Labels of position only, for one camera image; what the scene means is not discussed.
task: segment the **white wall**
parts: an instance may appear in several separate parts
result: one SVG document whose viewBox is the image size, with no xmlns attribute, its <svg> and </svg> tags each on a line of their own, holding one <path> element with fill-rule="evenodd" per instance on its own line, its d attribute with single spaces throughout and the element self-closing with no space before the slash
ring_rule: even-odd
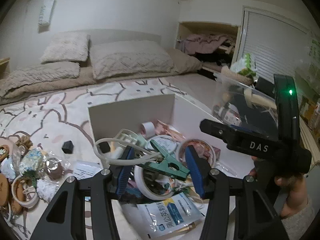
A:
<svg viewBox="0 0 320 240">
<path fill-rule="evenodd" d="M 85 29 L 118 29 L 157 34 L 173 47 L 179 18 L 177 0 L 56 0 L 48 31 L 39 32 L 43 0 L 18 0 L 0 26 L 0 58 L 10 70 L 28 65 L 32 44 L 45 46 L 54 33 Z"/>
<path fill-rule="evenodd" d="M 254 0 L 188 0 L 181 3 L 179 21 L 207 21 L 227 23 L 231 25 L 242 24 L 243 6 L 260 8 L 280 14 L 286 18 L 310 28 L 314 33 L 319 34 L 320 29 L 310 14 L 301 14 L 288 11 L 279 6 Z"/>
</svg>

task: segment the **black cube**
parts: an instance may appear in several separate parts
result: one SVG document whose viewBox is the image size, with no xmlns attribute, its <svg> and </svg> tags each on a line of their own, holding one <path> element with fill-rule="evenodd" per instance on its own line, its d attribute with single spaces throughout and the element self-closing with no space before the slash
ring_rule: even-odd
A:
<svg viewBox="0 0 320 240">
<path fill-rule="evenodd" d="M 73 143 L 72 141 L 64 142 L 62 145 L 62 151 L 66 154 L 71 154 L 73 151 Z"/>
</svg>

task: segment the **green plastic clip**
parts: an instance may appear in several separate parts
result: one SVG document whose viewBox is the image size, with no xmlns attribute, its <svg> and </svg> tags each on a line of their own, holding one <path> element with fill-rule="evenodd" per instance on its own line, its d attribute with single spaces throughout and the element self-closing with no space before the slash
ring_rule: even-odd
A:
<svg viewBox="0 0 320 240">
<path fill-rule="evenodd" d="M 163 160 L 160 163 L 147 162 L 145 164 L 139 164 L 138 166 L 151 170 L 158 171 L 160 174 L 171 177 L 172 179 L 179 179 L 185 181 L 190 173 L 185 166 L 172 157 L 163 147 L 161 147 L 155 140 L 150 141 L 151 146 L 158 150 L 162 156 Z"/>
</svg>

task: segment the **blue gripper pad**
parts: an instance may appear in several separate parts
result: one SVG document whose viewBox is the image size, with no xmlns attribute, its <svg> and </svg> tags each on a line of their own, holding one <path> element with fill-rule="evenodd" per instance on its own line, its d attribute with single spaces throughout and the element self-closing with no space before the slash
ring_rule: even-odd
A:
<svg viewBox="0 0 320 240">
<path fill-rule="evenodd" d="M 193 186 L 195 187 L 195 190 L 199 194 L 200 198 L 204 198 L 205 191 L 203 188 L 203 178 L 195 160 L 195 158 L 199 158 L 199 156 L 193 146 L 188 146 L 186 148 L 185 158 L 187 167 L 190 170 Z"/>
<path fill-rule="evenodd" d="M 134 148 L 127 146 L 122 155 L 122 160 L 132 160 L 134 158 Z M 120 197 L 124 192 L 128 184 L 128 179 L 132 170 L 132 165 L 122 166 L 118 176 L 118 187 L 116 194 Z"/>
</svg>

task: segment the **white box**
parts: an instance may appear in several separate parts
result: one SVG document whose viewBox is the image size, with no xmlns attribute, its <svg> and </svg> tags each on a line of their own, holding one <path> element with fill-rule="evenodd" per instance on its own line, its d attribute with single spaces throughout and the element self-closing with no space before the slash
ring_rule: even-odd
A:
<svg viewBox="0 0 320 240">
<path fill-rule="evenodd" d="M 89 107 L 89 120 L 95 141 L 113 138 L 121 129 L 139 133 L 141 123 L 155 123 L 156 120 L 161 120 L 172 125 L 187 139 L 202 139 L 221 149 L 220 162 L 233 169 L 237 177 L 242 179 L 254 167 L 251 157 L 228 150 L 221 139 L 201 132 L 199 125 L 203 119 L 219 122 L 211 114 L 176 94 L 135 98 Z"/>
</svg>

